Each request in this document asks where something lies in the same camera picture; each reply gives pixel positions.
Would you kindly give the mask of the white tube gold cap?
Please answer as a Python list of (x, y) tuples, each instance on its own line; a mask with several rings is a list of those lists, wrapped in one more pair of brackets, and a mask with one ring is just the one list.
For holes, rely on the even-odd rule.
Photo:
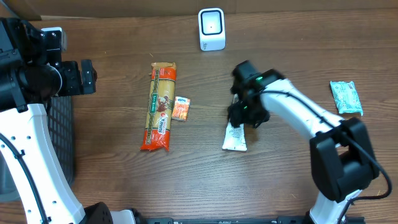
[(235, 128), (233, 126), (233, 118), (231, 113), (228, 115), (228, 124), (226, 127), (222, 149), (227, 151), (247, 151), (244, 124), (241, 123), (237, 128)]

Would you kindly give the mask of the teal snack packet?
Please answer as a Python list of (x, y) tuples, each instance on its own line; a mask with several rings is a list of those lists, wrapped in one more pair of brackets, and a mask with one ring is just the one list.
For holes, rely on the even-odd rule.
[(363, 108), (353, 81), (330, 82), (331, 92), (339, 114), (359, 113), (363, 115)]

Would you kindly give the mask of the orange tissue pack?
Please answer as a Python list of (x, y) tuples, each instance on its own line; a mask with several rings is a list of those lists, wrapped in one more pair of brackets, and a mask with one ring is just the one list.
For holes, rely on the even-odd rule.
[(172, 119), (179, 121), (186, 121), (188, 117), (188, 111), (190, 108), (190, 99), (181, 96), (175, 97), (174, 108), (172, 111)]

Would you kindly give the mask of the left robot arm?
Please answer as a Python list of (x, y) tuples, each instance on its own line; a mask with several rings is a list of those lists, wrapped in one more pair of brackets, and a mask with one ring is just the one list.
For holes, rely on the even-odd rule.
[(29, 223), (137, 222), (133, 210), (84, 207), (72, 192), (47, 123), (50, 100), (96, 91), (90, 60), (63, 61), (62, 28), (37, 29), (29, 21), (1, 19), (1, 153)]

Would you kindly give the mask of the spaghetti packet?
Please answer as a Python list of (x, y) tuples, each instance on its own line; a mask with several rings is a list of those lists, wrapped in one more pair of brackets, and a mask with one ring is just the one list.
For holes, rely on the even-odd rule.
[(154, 62), (151, 67), (146, 126), (141, 149), (153, 151), (164, 148), (168, 151), (177, 65), (174, 62)]

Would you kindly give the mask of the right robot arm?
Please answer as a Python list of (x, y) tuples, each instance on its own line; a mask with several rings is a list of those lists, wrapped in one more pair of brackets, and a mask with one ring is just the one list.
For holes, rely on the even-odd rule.
[(363, 217), (345, 215), (380, 172), (364, 123), (324, 110), (277, 70), (260, 73), (246, 60), (232, 75), (231, 92), (239, 98), (228, 108), (232, 126), (257, 128), (275, 113), (309, 142), (312, 179), (319, 194), (302, 223), (364, 223)]

